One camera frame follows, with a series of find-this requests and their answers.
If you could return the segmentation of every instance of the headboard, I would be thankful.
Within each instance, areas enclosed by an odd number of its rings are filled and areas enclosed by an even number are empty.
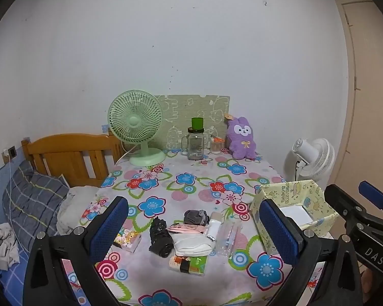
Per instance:
[[[112,151],[116,163],[123,155],[121,141],[112,132],[108,135],[87,135],[66,133],[38,139],[30,143],[21,142],[24,156],[41,174],[47,175],[44,159],[52,176],[63,174],[68,184],[73,186],[92,185],[99,187],[108,176],[105,150]],[[90,178],[82,152],[88,152],[95,178]]]

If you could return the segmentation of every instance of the blue gripper pad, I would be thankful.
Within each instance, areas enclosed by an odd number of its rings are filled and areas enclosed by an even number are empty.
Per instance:
[[[121,230],[122,224],[128,217],[128,210],[128,201],[125,198],[121,198],[92,237],[89,244],[89,258],[92,263],[104,260],[109,248],[119,233],[119,230]]]
[[[383,192],[372,184],[363,181],[359,184],[359,193],[379,209],[383,209]]]
[[[303,247],[303,238],[297,229],[271,199],[261,203],[259,214],[284,263],[295,265]]]

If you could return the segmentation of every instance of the white wall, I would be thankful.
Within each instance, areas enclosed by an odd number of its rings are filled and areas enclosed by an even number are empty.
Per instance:
[[[0,23],[0,150],[100,133],[128,89],[221,94],[289,175],[297,138],[339,147],[343,45],[334,0],[17,0]]]

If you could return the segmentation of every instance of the fan base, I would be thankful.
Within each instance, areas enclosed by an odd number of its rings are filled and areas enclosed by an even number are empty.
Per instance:
[[[148,152],[148,155],[142,155],[141,150],[137,150],[133,153],[129,162],[138,167],[148,167],[150,165],[158,164],[166,158],[166,154],[158,148],[149,147]]]

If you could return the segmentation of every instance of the gray plaid fabric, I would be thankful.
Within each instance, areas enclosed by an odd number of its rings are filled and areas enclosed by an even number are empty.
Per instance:
[[[11,187],[11,222],[9,200]],[[34,172],[28,160],[20,164],[3,193],[3,210],[19,243],[30,252],[35,236],[57,232],[59,206],[69,189],[59,178]]]

